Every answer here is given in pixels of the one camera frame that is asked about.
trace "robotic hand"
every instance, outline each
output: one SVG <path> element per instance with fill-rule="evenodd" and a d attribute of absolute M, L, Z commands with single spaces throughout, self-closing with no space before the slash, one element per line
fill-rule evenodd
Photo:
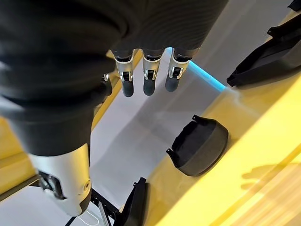
<path fill-rule="evenodd" d="M 70 216 L 91 198 L 93 109 L 111 93 L 117 65 L 125 96 L 133 50 L 143 50 L 151 95 L 162 53 L 173 47 L 175 91 L 227 0 L 4 0 L 0 2 L 0 114 L 28 153 L 40 186 Z M 105 56 L 111 49 L 116 63 Z"/>

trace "black bracket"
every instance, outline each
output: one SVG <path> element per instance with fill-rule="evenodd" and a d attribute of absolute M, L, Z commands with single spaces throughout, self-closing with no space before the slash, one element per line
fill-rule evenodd
<path fill-rule="evenodd" d="M 141 226 L 144 217 L 146 193 L 146 179 L 140 178 L 137 183 L 134 183 L 134 188 L 127 198 L 122 213 L 94 189 L 92 189 L 91 202 L 100 209 L 106 226 L 111 226 L 110 218 L 114 220 L 113 226 Z M 65 226 L 71 225 L 74 220 L 75 217 L 72 217 Z"/>

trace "black plastic part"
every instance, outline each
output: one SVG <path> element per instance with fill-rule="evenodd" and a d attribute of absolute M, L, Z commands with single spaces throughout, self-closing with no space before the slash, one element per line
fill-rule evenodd
<path fill-rule="evenodd" d="M 143 55 L 148 60 L 156 60 L 156 59 L 160 59 L 164 50 L 165 50 L 164 48 L 158 49 L 158 50 L 143 49 Z"/>
<path fill-rule="evenodd" d="M 156 80 L 144 79 L 143 91 L 145 95 L 151 96 L 155 91 L 155 86 L 156 86 Z"/>
<path fill-rule="evenodd" d="M 122 91 L 126 97 L 131 97 L 134 94 L 134 85 L 133 81 L 123 81 L 122 82 Z"/>
<path fill-rule="evenodd" d="M 138 183 L 134 183 L 134 188 L 127 198 L 122 214 L 118 216 L 113 226 L 142 226 L 146 194 L 146 179 L 140 178 Z"/>
<path fill-rule="evenodd" d="M 301 10 L 301 0 L 293 0 L 293 2 L 288 6 L 293 11 L 298 12 Z"/>
<path fill-rule="evenodd" d="M 194 115 L 166 152 L 174 166 L 187 176 L 199 176 L 222 157 L 229 133 L 218 121 Z"/>
<path fill-rule="evenodd" d="M 272 27 L 268 34 L 273 38 L 254 50 L 241 62 L 227 83 L 243 86 L 258 82 L 273 82 L 293 74 L 301 67 L 301 15 L 278 27 Z"/>
<path fill-rule="evenodd" d="M 174 92 L 179 85 L 179 79 L 177 78 L 170 78 L 169 75 L 166 77 L 165 81 L 165 88 L 168 92 Z"/>

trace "yellow surface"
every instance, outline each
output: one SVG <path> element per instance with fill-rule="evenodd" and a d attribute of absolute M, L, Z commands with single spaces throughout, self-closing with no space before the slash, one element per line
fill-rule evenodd
<path fill-rule="evenodd" d="M 166 157 L 148 179 L 145 226 L 300 226 L 301 73 L 225 89 L 202 116 L 229 130 L 226 154 L 201 178 Z"/>
<path fill-rule="evenodd" d="M 13 132 L 0 118 L 0 194 L 34 176 L 32 164 Z"/>

